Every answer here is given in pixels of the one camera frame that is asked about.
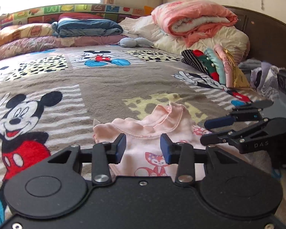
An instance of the folded blue blanket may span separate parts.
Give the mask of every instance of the folded blue blanket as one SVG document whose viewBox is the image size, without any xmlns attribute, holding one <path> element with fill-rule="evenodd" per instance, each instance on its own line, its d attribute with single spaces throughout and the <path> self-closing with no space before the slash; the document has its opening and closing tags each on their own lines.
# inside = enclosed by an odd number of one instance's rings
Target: folded blue blanket
<svg viewBox="0 0 286 229">
<path fill-rule="evenodd" d="M 53 35 L 57 37 L 72 36 L 108 36 L 121 34 L 122 27 L 114 21 L 106 19 L 77 20 L 63 18 L 53 22 Z"/>
</svg>

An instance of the mickey mouse mouth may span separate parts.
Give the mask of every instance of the mickey mouse mouth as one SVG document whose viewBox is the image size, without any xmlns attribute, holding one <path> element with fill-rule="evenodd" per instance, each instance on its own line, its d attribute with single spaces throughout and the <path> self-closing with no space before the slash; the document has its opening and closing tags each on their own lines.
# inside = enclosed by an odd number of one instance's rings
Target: mickey mouse mouth
<svg viewBox="0 0 286 229">
<path fill-rule="evenodd" d="M 20 130 L 15 130 L 15 131 L 9 131 L 6 130 L 6 136 L 8 136 L 9 138 L 14 137 L 17 133 L 19 133 Z"/>
</svg>

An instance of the mickey mouse eye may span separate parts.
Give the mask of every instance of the mickey mouse eye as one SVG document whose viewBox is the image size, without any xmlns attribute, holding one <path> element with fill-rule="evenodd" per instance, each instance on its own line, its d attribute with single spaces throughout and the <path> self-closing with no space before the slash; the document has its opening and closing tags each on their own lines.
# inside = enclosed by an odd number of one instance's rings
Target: mickey mouse eye
<svg viewBox="0 0 286 229">
<path fill-rule="evenodd" d="M 16 111 L 15 114 L 14 114 L 14 118 L 15 118 L 15 117 L 18 117 L 19 114 L 20 114 L 20 112 L 21 112 L 21 108 L 18 108 L 17 111 Z"/>
<path fill-rule="evenodd" d="M 23 117 L 29 110 L 29 107 L 26 107 L 20 114 L 20 117 Z"/>
</svg>

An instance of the red tongue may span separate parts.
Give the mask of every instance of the red tongue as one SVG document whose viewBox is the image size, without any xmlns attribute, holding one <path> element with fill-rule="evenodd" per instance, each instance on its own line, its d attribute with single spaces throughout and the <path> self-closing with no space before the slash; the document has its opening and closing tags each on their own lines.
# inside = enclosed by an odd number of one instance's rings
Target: red tongue
<svg viewBox="0 0 286 229">
<path fill-rule="evenodd" d="M 11 138 L 11 137 L 14 137 L 17 133 L 19 133 L 20 130 L 16 130 L 16 131 L 9 131 L 6 133 L 6 135 Z"/>
</svg>

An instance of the stuffed toy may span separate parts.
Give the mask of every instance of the stuffed toy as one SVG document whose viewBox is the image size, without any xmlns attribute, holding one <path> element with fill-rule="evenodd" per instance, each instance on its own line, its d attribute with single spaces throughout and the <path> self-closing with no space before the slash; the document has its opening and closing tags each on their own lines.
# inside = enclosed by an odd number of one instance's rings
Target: stuffed toy
<svg viewBox="0 0 286 229">
<path fill-rule="evenodd" d="M 151 48 L 153 47 L 154 43 L 152 43 L 151 41 L 145 39 L 145 38 L 136 38 L 136 39 L 132 39 L 132 38 L 123 38 L 120 40 L 119 42 L 121 47 L 129 47 L 129 48 L 133 48 L 133 47 L 145 47 L 145 48 Z"/>
</svg>

